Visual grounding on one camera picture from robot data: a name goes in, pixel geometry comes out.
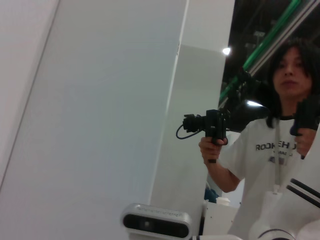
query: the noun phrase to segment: metal bar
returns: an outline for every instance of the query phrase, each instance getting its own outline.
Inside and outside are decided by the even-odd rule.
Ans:
[[[265,62],[274,54],[274,52],[284,43],[291,34],[300,26],[300,24],[306,19],[306,17],[318,6],[319,0],[308,1],[304,8],[297,14],[297,16],[290,22],[285,30],[276,38],[273,44],[268,50],[259,57],[259,60],[248,70],[253,76],[256,72],[265,64]]]
[[[248,57],[243,65],[243,69],[246,71],[253,62],[257,59],[257,57],[268,48],[271,44],[272,40],[275,38],[276,34],[280,31],[284,24],[287,23],[290,16],[294,13],[297,7],[301,4],[301,0],[292,0],[289,6],[286,8],[284,13],[281,15],[277,23],[274,25],[272,30],[267,34],[261,44],[253,51],[253,53]],[[224,91],[220,94],[219,102],[221,102],[228,94],[228,92],[238,83],[238,78],[235,76],[229,85],[224,89]]]

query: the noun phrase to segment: white wall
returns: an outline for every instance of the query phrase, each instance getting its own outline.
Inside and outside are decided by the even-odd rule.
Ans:
[[[0,181],[58,0],[0,1]]]
[[[178,140],[184,114],[218,107],[233,0],[191,0],[177,62],[151,204],[187,212],[198,233],[207,169],[198,143],[203,133]]]
[[[120,215],[149,203],[185,5],[60,1],[0,192],[1,239],[128,239]]]

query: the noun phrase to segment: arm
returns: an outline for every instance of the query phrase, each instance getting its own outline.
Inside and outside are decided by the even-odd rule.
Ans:
[[[238,187],[240,180],[220,163],[209,163],[206,165],[212,180],[225,193],[232,192]]]
[[[227,168],[222,167],[220,163],[208,162],[208,159],[218,159],[221,150],[221,146],[212,144],[211,140],[211,137],[203,137],[199,143],[204,164],[218,187],[225,193],[232,192],[237,188],[240,180]]]

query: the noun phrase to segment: white pillar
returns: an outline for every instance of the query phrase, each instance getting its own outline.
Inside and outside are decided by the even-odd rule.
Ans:
[[[204,134],[186,140],[175,134],[184,114],[205,115],[218,107],[234,3],[190,0],[152,189],[151,205],[189,213],[194,234],[207,179],[198,147]]]

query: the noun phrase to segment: green rail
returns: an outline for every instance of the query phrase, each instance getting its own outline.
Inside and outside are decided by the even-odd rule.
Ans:
[[[247,58],[245,63],[243,64],[243,69],[247,71],[249,67],[253,65],[253,63],[256,61],[256,59],[263,54],[268,47],[272,44],[277,34],[280,32],[280,30],[283,28],[285,24],[289,22],[289,19],[291,15],[295,12],[295,10],[299,7],[301,4],[301,0],[292,0],[289,6],[286,8],[284,13],[280,16],[274,27],[271,29],[271,31],[266,35],[266,37],[263,39],[263,41],[260,43],[260,45],[253,51],[253,53]],[[226,97],[227,94],[231,89],[236,87],[238,84],[238,78],[235,76],[231,82],[228,84],[228,86],[221,92],[219,103],[221,103]]]

